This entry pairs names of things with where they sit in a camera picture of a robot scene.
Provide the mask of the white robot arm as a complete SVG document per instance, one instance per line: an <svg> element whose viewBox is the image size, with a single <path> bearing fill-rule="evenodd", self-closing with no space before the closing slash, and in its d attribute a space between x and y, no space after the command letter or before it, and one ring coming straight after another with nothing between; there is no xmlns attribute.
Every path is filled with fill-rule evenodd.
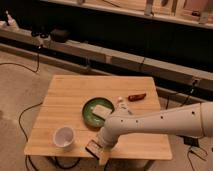
<svg viewBox="0 0 213 171"><path fill-rule="evenodd" d="M129 133L170 134L213 137L213 102L197 103L142 115L133 115L125 107L111 114L97 134L103 150L99 164L105 165L110 150L121 135Z"/></svg>

